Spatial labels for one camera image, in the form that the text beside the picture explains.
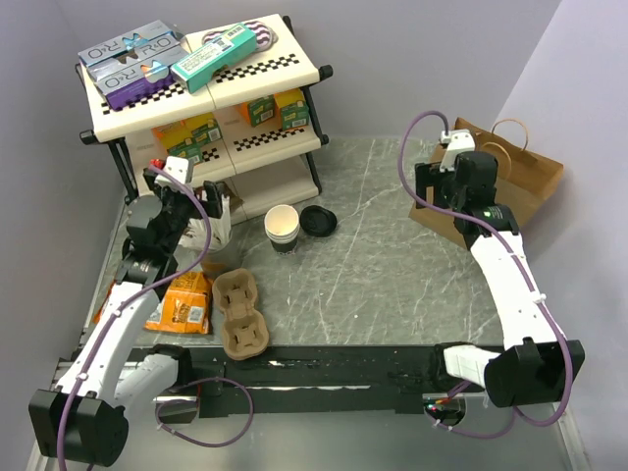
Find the black white paper cup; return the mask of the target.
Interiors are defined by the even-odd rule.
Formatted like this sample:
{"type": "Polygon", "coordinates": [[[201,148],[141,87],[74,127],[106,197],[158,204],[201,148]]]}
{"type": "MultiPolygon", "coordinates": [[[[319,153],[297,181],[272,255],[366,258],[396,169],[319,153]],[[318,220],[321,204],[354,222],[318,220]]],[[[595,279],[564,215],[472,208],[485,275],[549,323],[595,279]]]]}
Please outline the black white paper cup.
{"type": "Polygon", "coordinates": [[[300,231],[299,214],[290,205],[274,206],[264,217],[264,229],[277,253],[281,255],[293,253],[300,231]]]}

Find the black plastic cup lid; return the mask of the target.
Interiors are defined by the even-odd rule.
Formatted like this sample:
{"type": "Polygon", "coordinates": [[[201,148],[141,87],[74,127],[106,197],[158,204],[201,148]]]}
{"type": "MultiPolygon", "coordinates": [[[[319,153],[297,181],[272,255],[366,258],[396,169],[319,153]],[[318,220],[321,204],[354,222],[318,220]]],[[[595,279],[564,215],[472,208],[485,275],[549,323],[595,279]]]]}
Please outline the black plastic cup lid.
{"type": "Polygon", "coordinates": [[[338,218],[322,206],[310,205],[302,209],[299,224],[309,236],[327,237],[336,230],[338,218]]]}

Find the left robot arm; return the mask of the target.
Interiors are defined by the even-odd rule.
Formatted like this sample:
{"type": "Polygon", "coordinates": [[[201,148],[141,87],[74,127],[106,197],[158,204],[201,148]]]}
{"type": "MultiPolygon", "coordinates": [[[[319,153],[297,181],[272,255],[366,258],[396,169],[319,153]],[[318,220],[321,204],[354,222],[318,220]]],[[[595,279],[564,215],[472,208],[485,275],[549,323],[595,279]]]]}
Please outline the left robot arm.
{"type": "Polygon", "coordinates": [[[206,205],[191,189],[192,169],[170,157],[164,168],[149,166],[150,194],[131,204],[130,248],[99,322],[82,351],[51,390],[32,396],[28,413],[42,455],[59,469],[70,462],[109,467],[126,444],[135,405],[161,392],[187,392],[194,380],[188,349],[153,347],[128,377],[121,373],[138,334],[164,298],[171,282],[202,260],[178,266],[175,251],[191,219],[210,222],[206,205]]]}

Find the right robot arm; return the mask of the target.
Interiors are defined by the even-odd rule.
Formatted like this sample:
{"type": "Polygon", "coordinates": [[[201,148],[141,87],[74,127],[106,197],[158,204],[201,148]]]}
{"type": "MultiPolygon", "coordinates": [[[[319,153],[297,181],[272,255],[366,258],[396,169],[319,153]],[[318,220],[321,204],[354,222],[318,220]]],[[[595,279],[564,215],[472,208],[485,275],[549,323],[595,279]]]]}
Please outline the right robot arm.
{"type": "Polygon", "coordinates": [[[565,401],[585,351],[549,314],[514,214],[496,202],[497,167],[493,155],[479,151],[458,154],[450,170],[439,163],[415,167],[421,206],[452,217],[485,276],[503,335],[501,353],[473,344],[442,347],[429,380],[440,391],[465,380],[483,388],[497,407],[565,401]]]}

